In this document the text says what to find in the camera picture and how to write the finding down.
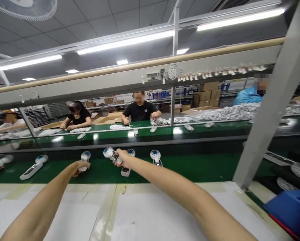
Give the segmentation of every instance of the blue shirt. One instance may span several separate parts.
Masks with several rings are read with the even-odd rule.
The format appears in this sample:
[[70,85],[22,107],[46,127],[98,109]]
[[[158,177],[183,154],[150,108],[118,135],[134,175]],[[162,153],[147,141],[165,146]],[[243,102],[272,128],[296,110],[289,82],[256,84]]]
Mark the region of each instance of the blue shirt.
[[240,91],[234,101],[234,105],[242,103],[259,103],[263,100],[263,96],[257,94],[257,87],[253,86]]

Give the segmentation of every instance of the ceiling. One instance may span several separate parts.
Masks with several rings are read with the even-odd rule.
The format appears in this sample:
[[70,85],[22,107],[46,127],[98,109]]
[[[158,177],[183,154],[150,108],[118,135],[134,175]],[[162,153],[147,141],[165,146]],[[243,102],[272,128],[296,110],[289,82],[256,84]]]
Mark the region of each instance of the ceiling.
[[[208,13],[218,0],[183,0],[180,18]],[[9,56],[28,54],[43,49],[71,44],[96,37],[124,32],[168,21],[176,0],[58,0],[55,15],[43,22],[27,22],[0,12],[0,53]],[[230,0],[227,7],[247,3]],[[250,24],[196,32],[195,28],[179,31],[179,49],[189,52],[232,45],[265,38],[284,36],[287,26],[283,16]],[[46,78],[129,62],[169,56],[172,38],[112,49],[72,59],[5,71],[11,83],[23,78]]]

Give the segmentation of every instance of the ceiling light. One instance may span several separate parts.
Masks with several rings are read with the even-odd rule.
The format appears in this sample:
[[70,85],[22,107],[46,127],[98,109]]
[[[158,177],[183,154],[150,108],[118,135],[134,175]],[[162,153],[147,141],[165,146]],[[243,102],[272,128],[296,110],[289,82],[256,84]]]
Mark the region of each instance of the ceiling light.
[[25,78],[25,79],[22,79],[22,80],[31,81],[31,80],[36,80],[36,79],[34,79],[34,78]]
[[187,52],[189,49],[182,49],[182,50],[177,50],[177,55],[178,54],[184,54],[185,52]]
[[117,61],[117,64],[120,65],[120,64],[127,64],[128,63],[128,60],[120,60],[120,61]]
[[77,73],[79,72],[78,70],[66,70],[65,72],[68,72],[70,74],[73,74],[73,73]]
[[49,57],[24,61],[24,62],[20,62],[20,63],[17,63],[17,64],[10,64],[10,65],[5,65],[5,66],[0,66],[0,70],[16,69],[16,68],[20,68],[20,67],[24,67],[24,66],[40,64],[40,63],[44,63],[44,62],[48,62],[48,61],[52,61],[52,60],[57,60],[57,59],[62,59],[62,56],[61,55],[52,55],[52,56],[49,56]]
[[275,17],[280,14],[283,14],[284,12],[285,12],[284,8],[279,8],[271,11],[246,15],[243,17],[236,17],[236,18],[230,18],[222,21],[206,23],[206,24],[199,25],[197,31],[203,31],[203,30],[208,30],[213,28],[225,27],[225,26],[235,25],[239,23],[252,22],[260,19]]
[[79,51],[77,51],[77,53],[79,55],[82,55],[82,54],[87,54],[87,53],[92,53],[92,52],[97,52],[97,51],[102,51],[102,50],[114,49],[114,48],[118,48],[118,47],[149,42],[152,40],[171,37],[171,36],[174,36],[174,30],[149,34],[149,35],[145,35],[145,36],[141,36],[141,37],[134,37],[134,38],[117,41],[117,42],[113,42],[113,43],[109,43],[109,44],[98,45],[98,46],[94,46],[91,48],[79,50]]

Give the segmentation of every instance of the black t-shirt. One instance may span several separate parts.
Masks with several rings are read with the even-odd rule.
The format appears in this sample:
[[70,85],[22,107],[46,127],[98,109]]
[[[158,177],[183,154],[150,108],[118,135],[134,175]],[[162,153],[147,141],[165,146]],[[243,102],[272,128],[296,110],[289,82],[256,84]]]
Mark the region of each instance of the black t-shirt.
[[155,111],[158,111],[158,109],[153,104],[144,101],[141,106],[137,103],[131,103],[123,114],[125,117],[131,116],[132,121],[144,121],[150,120],[150,115]]
[[82,123],[86,122],[86,118],[91,117],[91,115],[86,110],[86,111],[82,111],[80,113],[80,118],[79,119],[76,119],[73,114],[69,114],[67,117],[73,122],[74,125],[79,125],[79,124],[82,124]]

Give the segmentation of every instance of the blue container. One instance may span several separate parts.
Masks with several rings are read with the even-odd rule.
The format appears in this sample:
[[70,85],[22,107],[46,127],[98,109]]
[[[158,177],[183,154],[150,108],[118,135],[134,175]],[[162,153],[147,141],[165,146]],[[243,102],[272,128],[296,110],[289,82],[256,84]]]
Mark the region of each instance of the blue container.
[[284,191],[264,208],[300,238],[300,190]]

